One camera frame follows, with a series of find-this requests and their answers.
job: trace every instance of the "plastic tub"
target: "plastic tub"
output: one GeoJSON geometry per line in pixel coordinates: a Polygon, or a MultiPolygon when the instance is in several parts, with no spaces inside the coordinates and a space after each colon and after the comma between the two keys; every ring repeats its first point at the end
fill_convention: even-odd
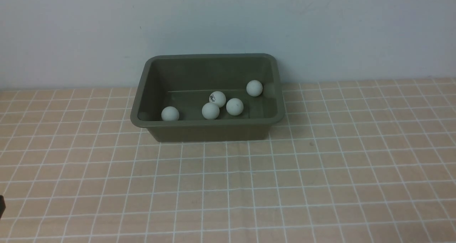
{"type": "Polygon", "coordinates": [[[284,115],[277,61],[271,55],[171,55],[145,63],[130,119],[159,142],[244,141],[267,138],[284,115]],[[258,97],[246,92],[254,79],[264,87],[258,97]],[[205,120],[201,108],[214,91],[222,91],[227,101],[241,99],[244,111],[231,116],[224,106],[216,120],[205,120]],[[178,121],[161,120],[167,106],[179,110],[178,121]]]}

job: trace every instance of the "bin rim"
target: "bin rim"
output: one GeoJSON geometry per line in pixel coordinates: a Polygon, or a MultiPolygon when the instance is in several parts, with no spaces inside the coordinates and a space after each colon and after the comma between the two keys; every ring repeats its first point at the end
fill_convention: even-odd
{"type": "Polygon", "coordinates": [[[143,121],[138,118],[139,107],[143,95],[145,83],[150,70],[150,65],[155,60],[175,59],[175,58],[267,58],[271,63],[272,75],[274,82],[275,93],[277,100],[283,100],[280,74],[277,67],[277,60],[274,56],[267,53],[228,53],[228,54],[186,54],[186,55],[158,55],[154,56],[145,63],[143,73],[141,75],[138,89],[133,102],[130,121],[133,125],[139,128],[153,127],[185,127],[185,126],[238,126],[238,125],[273,125],[279,123],[285,116],[285,105],[283,101],[277,102],[277,114],[271,118],[241,118],[241,119],[215,119],[215,120],[178,120],[178,121],[143,121]]]}

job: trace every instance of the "ping pong ball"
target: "ping pong ball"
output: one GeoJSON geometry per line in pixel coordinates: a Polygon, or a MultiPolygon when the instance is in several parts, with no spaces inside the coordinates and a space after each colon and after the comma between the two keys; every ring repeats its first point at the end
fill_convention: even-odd
{"type": "Polygon", "coordinates": [[[247,84],[247,93],[252,97],[257,97],[263,92],[263,85],[258,80],[252,80],[247,84]]]}
{"type": "Polygon", "coordinates": [[[220,108],[215,103],[208,102],[202,106],[201,113],[207,120],[216,119],[220,114],[220,108]]]}
{"type": "Polygon", "coordinates": [[[161,111],[161,119],[163,121],[179,120],[179,111],[175,107],[166,107],[161,111]]]}
{"type": "Polygon", "coordinates": [[[227,98],[223,92],[216,91],[209,96],[209,102],[216,104],[219,108],[223,107],[227,102],[227,98]]]}
{"type": "Polygon", "coordinates": [[[238,116],[244,110],[244,103],[240,99],[231,99],[227,102],[228,114],[238,116]]]}

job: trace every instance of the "white wall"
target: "white wall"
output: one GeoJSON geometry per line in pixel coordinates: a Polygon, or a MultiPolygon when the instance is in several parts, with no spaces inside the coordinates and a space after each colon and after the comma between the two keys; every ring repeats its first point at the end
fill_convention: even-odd
{"type": "Polygon", "coordinates": [[[244,52],[283,81],[456,76],[456,0],[0,0],[0,88],[134,86],[155,55],[244,52]]]}

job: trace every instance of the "dark object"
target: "dark object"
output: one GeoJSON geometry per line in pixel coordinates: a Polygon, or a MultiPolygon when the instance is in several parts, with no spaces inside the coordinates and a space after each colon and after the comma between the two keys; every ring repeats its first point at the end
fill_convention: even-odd
{"type": "Polygon", "coordinates": [[[259,140],[282,120],[285,106],[274,57],[267,54],[173,55],[148,60],[138,85],[130,119],[159,142],[259,140]],[[246,85],[263,84],[251,97],[246,85]],[[231,116],[225,107],[216,120],[205,120],[201,108],[214,91],[241,99],[244,111],[231,116]],[[179,121],[162,121],[167,106],[179,110],[179,121]]]}
{"type": "Polygon", "coordinates": [[[0,195],[0,218],[3,215],[3,212],[5,212],[6,205],[5,205],[5,199],[3,198],[2,195],[0,195]]]}

